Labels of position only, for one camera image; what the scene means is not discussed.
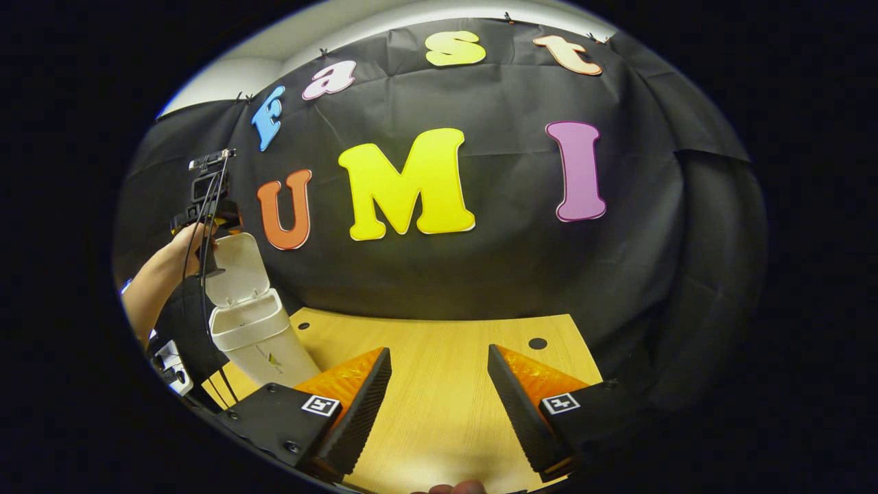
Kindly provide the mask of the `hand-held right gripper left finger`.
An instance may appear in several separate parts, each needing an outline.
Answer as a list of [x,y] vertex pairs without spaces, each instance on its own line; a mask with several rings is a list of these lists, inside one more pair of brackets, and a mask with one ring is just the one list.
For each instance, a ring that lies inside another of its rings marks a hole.
[[355,469],[391,376],[391,351],[379,347],[295,387],[266,384],[217,413],[217,424],[285,466],[335,484]]

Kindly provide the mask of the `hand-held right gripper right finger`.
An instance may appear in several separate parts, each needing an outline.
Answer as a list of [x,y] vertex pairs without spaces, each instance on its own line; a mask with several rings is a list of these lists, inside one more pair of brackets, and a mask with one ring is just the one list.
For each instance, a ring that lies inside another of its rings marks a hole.
[[589,384],[498,344],[487,347],[487,373],[544,482],[599,469],[643,425],[643,399],[614,379]]

